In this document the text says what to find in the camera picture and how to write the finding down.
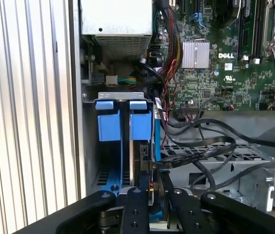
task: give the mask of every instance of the ventilated metal panel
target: ventilated metal panel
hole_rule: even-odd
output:
[[[97,37],[110,59],[139,59],[151,37]]]
[[[0,234],[77,200],[68,1],[0,0]]]

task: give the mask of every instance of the metal grille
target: metal grille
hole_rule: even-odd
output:
[[[218,147],[223,147],[224,144],[214,144],[206,147],[195,147],[195,148],[184,148],[179,147],[177,145],[166,145],[163,147],[161,152],[166,156],[173,156],[176,154],[198,154],[203,153],[210,149],[215,149]],[[261,154],[261,152],[257,149],[259,145],[257,144],[238,144],[236,146],[235,153],[231,161],[260,161],[266,160],[266,156]],[[224,161],[230,154],[223,154],[221,156],[215,157],[217,161]]]
[[[130,172],[124,172],[122,186],[125,187],[129,185],[130,185]]]
[[[108,180],[108,176],[109,176],[109,169],[103,169],[101,170],[99,177],[98,177],[98,182],[97,185],[98,186],[104,186],[107,184],[107,180]]]
[[[111,60],[135,60],[146,50],[150,37],[97,36],[97,40]]]

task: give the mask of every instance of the silver metal plate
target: silver metal plate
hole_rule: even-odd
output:
[[[112,100],[134,100],[144,99],[142,92],[99,92],[99,99],[112,99]]]
[[[81,8],[84,35],[152,34],[152,0],[81,0]]]
[[[275,190],[275,175],[265,168],[255,170],[240,179],[239,192],[252,207],[262,212],[273,208],[272,192]]]

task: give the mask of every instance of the red wire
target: red wire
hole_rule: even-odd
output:
[[[176,62],[177,62],[176,59],[174,59],[171,62],[171,67],[170,67],[170,69],[168,71],[168,74],[167,74],[167,80],[166,80],[166,83],[165,83],[165,93],[164,93],[164,97],[165,97],[167,95],[167,92],[168,92],[169,81],[173,78],[176,86],[175,86],[174,94],[173,94],[174,95],[174,99],[173,99],[173,102],[172,102],[173,105],[171,106],[172,108],[174,107],[174,102],[175,102],[175,99],[176,99],[176,91],[177,91],[177,80],[176,80],[176,77],[175,77]],[[169,103],[165,102],[165,109],[166,109],[166,124],[167,124],[167,122],[168,122],[168,116],[169,116]],[[164,136],[164,138],[162,140],[162,144],[161,144],[162,147],[163,147],[163,144],[164,144],[164,142],[166,140],[166,137],[167,137],[167,135],[165,134],[165,136]]]

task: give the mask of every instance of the blue plastic tab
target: blue plastic tab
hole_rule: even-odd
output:
[[[95,109],[97,111],[113,110],[114,109],[114,101],[97,101],[95,104]]]
[[[100,141],[121,140],[120,110],[117,114],[98,116],[98,136]]]
[[[131,140],[150,140],[152,135],[152,114],[131,114]]]
[[[160,119],[155,119],[155,160],[161,161],[160,154]]]
[[[130,110],[147,110],[146,101],[130,101]]]

